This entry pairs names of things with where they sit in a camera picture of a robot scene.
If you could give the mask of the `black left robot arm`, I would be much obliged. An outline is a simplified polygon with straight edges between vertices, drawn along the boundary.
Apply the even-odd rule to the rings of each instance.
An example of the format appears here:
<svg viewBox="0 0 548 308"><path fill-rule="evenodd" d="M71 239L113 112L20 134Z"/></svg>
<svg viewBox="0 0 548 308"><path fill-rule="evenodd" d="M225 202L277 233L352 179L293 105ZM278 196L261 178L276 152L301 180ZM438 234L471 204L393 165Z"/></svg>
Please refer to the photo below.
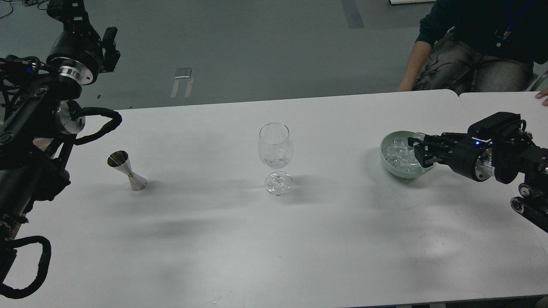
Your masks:
<svg viewBox="0 0 548 308"><path fill-rule="evenodd" d="M17 92L6 98L6 119L1 125L1 280L7 277L17 249L40 244L36 277L27 287L1 283L1 295L22 299L45 282L51 244L44 236L16 238L35 201L52 201L70 185L67 161L75 145L93 142L115 130L121 115L103 107L80 107L82 86L101 73L113 72L120 59L109 27L103 37L83 16L60 18L63 32L46 62L8 55L1 60L1 80Z"/></svg>

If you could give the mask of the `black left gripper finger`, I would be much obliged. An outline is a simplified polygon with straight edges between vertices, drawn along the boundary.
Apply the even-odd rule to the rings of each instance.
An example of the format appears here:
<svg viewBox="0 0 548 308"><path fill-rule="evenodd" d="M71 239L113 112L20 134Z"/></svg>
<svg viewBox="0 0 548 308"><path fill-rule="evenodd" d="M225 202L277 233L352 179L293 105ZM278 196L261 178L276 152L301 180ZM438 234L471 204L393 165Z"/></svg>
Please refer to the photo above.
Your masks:
<svg viewBox="0 0 548 308"><path fill-rule="evenodd" d="M114 72L121 53L116 49L115 38L118 33L117 27L108 27L101 41L101 47L104 49L104 60L102 61L101 73Z"/></svg>

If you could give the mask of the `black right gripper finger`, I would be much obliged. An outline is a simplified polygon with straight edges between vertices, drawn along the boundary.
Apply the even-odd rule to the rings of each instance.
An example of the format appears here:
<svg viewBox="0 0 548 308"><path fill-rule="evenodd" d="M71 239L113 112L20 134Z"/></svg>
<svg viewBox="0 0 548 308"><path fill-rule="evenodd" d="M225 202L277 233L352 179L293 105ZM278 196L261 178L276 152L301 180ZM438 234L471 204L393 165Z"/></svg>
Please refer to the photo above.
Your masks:
<svg viewBox="0 0 548 308"><path fill-rule="evenodd" d="M435 163L446 165L448 148L439 143L415 143L415 158L423 168L430 168Z"/></svg>
<svg viewBox="0 0 548 308"><path fill-rule="evenodd" d="M408 146L414 148L419 145L422 148L431 149L450 149L453 148L458 142L467 138L465 133L441 133L440 135L427 135L422 138L415 138L413 136L407 138Z"/></svg>

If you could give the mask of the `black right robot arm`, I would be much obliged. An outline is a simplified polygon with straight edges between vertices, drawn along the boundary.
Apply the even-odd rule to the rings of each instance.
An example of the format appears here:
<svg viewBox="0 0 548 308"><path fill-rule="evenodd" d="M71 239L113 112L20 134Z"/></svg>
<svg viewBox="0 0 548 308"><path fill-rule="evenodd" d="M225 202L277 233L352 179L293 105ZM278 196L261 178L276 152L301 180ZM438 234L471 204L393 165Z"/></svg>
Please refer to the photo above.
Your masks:
<svg viewBox="0 0 548 308"><path fill-rule="evenodd" d="M534 144L519 114L498 112L470 125L466 133L409 137L421 166L449 166L457 174L481 183L495 178L509 184L523 174L512 209L543 231L548 230L548 151Z"/></svg>

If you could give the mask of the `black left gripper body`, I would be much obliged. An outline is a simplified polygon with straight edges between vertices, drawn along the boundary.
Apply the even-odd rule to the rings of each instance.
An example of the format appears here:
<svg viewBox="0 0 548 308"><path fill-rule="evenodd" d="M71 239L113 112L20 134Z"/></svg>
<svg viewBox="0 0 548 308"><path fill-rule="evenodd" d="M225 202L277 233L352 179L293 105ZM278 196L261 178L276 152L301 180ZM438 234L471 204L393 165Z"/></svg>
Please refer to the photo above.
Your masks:
<svg viewBox="0 0 548 308"><path fill-rule="evenodd" d="M74 17L61 23L63 31L47 56L47 64L76 68L81 85L93 84L104 61L100 36L87 17Z"/></svg>

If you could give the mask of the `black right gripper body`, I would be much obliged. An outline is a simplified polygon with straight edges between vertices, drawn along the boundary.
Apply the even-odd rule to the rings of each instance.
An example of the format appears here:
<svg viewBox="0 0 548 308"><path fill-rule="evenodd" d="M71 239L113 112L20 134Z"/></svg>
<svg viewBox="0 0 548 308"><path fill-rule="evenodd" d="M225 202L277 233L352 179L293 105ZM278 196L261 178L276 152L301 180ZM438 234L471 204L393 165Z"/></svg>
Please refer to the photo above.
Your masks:
<svg viewBox="0 0 548 308"><path fill-rule="evenodd" d="M468 179L483 182L493 174L490 147L486 142L464 138L441 159L441 164Z"/></svg>

